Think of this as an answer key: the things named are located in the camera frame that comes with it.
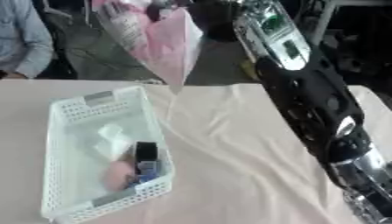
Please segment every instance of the basket handle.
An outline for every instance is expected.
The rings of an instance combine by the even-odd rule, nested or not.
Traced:
[[[84,101],[89,107],[95,107],[102,104],[115,102],[116,99],[112,91],[100,92],[97,94],[88,94],[84,96]]]
[[[124,191],[114,192],[114,193],[111,193],[110,195],[101,197],[99,199],[94,199],[93,206],[94,207],[101,207],[101,206],[107,205],[109,203],[112,203],[114,201],[118,201],[118,200],[130,197],[130,196],[133,196],[136,193],[137,193],[137,191],[136,191],[135,187],[130,187]]]

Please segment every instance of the green component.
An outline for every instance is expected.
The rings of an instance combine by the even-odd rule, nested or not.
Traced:
[[[280,15],[273,15],[267,18],[262,23],[262,30],[267,35],[271,35],[278,32],[284,26],[284,18]]]

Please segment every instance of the metal robot part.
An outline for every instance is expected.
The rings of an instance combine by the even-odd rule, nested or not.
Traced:
[[[282,81],[290,79],[291,74],[287,71],[297,71],[296,75],[305,71],[312,49],[284,7],[274,0],[244,0],[241,5],[244,11],[234,21],[234,31],[251,61],[256,63],[265,57],[272,59],[286,71]],[[354,98],[348,98],[340,100],[354,101]],[[290,113],[279,110],[283,115]],[[325,153],[333,151],[334,158],[326,156],[323,167],[332,181],[343,189],[346,203],[364,223],[392,223],[391,170],[361,125],[350,115],[339,122],[337,129],[332,130],[332,146],[325,147]]]

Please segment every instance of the person's arm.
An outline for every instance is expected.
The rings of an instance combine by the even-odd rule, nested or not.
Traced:
[[[17,28],[27,46],[24,59],[7,78],[35,78],[47,68],[53,56],[53,41],[31,0],[12,0]]]

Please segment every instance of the plastic bag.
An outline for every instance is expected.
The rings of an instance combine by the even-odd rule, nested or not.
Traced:
[[[146,13],[152,4],[162,6],[156,22]],[[93,0],[93,10],[105,30],[177,93],[199,57],[203,32],[186,9],[165,5],[169,4],[152,0]]]

